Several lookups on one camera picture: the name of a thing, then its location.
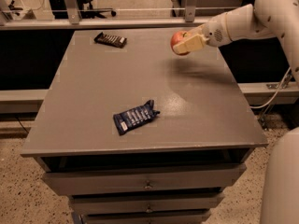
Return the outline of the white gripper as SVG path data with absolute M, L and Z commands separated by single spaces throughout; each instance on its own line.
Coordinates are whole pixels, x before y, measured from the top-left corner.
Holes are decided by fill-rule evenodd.
M 221 13 L 203 26 L 192 28 L 183 32 L 183 38 L 174 46 L 173 51 L 177 55 L 186 55 L 192 51 L 202 49 L 206 43 L 211 47 L 221 47 L 232 42 L 227 25 L 228 13 Z

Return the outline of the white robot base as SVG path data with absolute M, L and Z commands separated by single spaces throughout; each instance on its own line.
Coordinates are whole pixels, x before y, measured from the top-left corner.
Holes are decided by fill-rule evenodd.
M 260 224 L 299 224 L 299 128 L 273 146 L 265 172 Z

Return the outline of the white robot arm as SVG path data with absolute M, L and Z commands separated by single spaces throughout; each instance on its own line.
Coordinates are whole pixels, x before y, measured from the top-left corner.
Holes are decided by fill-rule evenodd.
M 252 5 L 221 13 L 183 34 L 171 46 L 186 54 L 204 46 L 221 47 L 240 39 L 278 39 L 299 84 L 299 0 L 255 0 Z

